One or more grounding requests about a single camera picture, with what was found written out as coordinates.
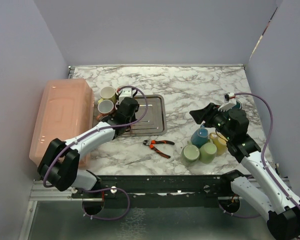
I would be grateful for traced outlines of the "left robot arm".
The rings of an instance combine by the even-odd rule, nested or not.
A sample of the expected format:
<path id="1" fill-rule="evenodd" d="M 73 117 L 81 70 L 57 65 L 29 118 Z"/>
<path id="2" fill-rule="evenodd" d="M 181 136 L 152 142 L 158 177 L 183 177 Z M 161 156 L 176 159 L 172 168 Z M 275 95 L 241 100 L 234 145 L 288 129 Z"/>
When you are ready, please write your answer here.
<path id="1" fill-rule="evenodd" d="M 82 189 L 87 196 L 96 197 L 101 190 L 98 179 L 87 170 L 80 170 L 79 163 L 87 154 L 102 144 L 122 135 L 135 118 L 139 103 L 125 97 L 113 117 L 106 117 L 90 130 L 62 141 L 53 139 L 37 168 L 43 178 L 43 186 L 65 191 L 70 187 Z"/>

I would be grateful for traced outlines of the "dark teal mug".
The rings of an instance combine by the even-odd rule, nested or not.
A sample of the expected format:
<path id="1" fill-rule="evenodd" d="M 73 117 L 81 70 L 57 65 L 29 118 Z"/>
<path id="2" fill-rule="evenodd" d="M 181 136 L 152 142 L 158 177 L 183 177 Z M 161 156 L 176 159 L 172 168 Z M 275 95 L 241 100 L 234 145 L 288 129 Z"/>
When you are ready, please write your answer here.
<path id="1" fill-rule="evenodd" d="M 236 100 L 236 105 L 233 107 L 233 109 L 242 109 L 242 103 L 239 100 Z"/>

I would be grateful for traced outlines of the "salmon pink mug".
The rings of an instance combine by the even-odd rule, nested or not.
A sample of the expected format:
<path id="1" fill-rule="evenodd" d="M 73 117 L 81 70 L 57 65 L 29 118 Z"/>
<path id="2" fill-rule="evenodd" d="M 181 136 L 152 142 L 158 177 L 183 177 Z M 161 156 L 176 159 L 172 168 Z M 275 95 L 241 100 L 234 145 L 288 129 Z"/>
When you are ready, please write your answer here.
<path id="1" fill-rule="evenodd" d="M 98 116 L 96 117 L 97 121 L 101 121 L 103 117 L 112 115 L 115 113 L 115 104 L 108 99 L 102 100 L 98 106 L 97 110 L 99 112 Z"/>

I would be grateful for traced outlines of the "black glossy mug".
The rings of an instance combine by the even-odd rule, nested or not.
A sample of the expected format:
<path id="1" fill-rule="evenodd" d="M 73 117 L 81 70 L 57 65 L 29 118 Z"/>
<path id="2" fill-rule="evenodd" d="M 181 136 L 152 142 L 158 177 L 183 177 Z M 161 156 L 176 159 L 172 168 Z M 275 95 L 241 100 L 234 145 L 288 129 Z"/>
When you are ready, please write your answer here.
<path id="1" fill-rule="evenodd" d="M 119 87 L 116 89 L 116 93 L 119 95 L 124 87 L 125 87 L 124 85 L 119 86 Z"/>

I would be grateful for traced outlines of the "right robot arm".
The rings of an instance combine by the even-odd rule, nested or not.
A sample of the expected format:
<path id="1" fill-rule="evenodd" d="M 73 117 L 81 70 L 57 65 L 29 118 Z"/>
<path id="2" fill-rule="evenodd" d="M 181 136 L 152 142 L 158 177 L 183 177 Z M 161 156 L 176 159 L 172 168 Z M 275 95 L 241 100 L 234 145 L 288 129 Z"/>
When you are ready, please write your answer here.
<path id="1" fill-rule="evenodd" d="M 259 184 L 252 185 L 238 170 L 224 174 L 219 189 L 226 195 L 233 193 L 245 199 L 266 221 L 276 240 L 291 240 L 300 236 L 300 197 L 262 159 L 261 148 L 248 135 L 249 120 L 242 109 L 218 110 L 209 103 L 205 108 L 189 113 L 197 124 L 215 128 L 227 139 L 227 149 L 247 169 Z"/>

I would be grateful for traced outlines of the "yellow-green faceted mug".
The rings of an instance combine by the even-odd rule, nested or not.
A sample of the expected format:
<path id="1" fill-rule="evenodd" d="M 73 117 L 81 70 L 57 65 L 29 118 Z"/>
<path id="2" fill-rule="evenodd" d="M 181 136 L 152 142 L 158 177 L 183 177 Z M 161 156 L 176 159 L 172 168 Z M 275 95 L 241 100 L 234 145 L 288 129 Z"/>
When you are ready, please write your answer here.
<path id="1" fill-rule="evenodd" d="M 117 102 L 117 95 L 116 95 L 116 89 L 113 88 L 112 86 L 106 86 L 103 87 L 99 91 L 100 99 L 98 100 L 98 104 L 100 104 L 104 100 L 110 100 L 112 103 Z"/>

